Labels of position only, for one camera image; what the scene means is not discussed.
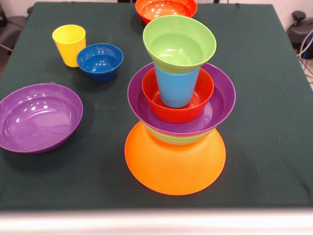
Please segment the dark green tablecloth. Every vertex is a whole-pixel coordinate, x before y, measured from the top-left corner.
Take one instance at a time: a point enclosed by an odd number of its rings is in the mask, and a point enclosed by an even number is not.
[[[210,62],[234,82],[237,103],[218,127],[226,164],[209,188],[188,196],[153,192],[129,172],[124,143],[138,122],[127,85],[151,62],[133,4],[37,3],[0,79],[0,98],[35,83],[77,92],[84,115],[61,147],[40,155],[0,150],[0,208],[211,208],[312,205],[313,93],[271,5],[199,5],[195,19],[218,46]],[[87,44],[124,52],[115,80],[98,84],[64,65],[51,38],[63,24],[86,29]]]

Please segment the yellow cup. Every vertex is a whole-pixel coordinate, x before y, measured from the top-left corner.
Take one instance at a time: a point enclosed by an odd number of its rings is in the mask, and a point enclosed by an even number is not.
[[[86,47],[84,28],[75,24],[63,25],[53,31],[52,38],[64,63],[70,67],[78,67],[77,55]]]

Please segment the light blue cup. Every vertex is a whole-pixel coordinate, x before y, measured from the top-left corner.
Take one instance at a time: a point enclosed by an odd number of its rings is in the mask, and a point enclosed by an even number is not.
[[[186,106],[191,101],[200,67],[183,74],[167,73],[156,65],[155,70],[162,102],[171,108]]]

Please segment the green bowl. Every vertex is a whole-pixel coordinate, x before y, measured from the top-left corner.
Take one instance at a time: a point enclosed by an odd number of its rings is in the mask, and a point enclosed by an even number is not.
[[[168,15],[152,20],[143,30],[143,43],[154,64],[168,73],[188,73],[215,53],[213,33],[186,16]]]
[[[209,130],[207,132],[195,135],[195,136],[188,136],[188,137],[178,137],[178,136],[169,136],[163,133],[160,133],[151,127],[147,126],[146,124],[142,123],[144,127],[148,130],[148,132],[153,135],[155,138],[159,139],[160,141],[175,144],[175,145],[184,145],[184,144],[190,144],[194,143],[196,141],[201,140],[205,136],[207,136],[212,130]]]

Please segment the red bowl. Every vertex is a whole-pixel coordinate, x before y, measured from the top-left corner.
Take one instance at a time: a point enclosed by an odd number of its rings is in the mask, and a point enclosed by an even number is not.
[[[141,87],[152,112],[159,119],[173,123],[182,123],[196,119],[201,115],[205,105],[213,94],[214,83],[210,74],[200,68],[191,102],[179,109],[170,108],[162,103],[157,86],[155,68],[150,69],[145,74]]]
[[[166,15],[193,17],[198,5],[195,0],[137,0],[135,8],[147,24],[157,17]]]

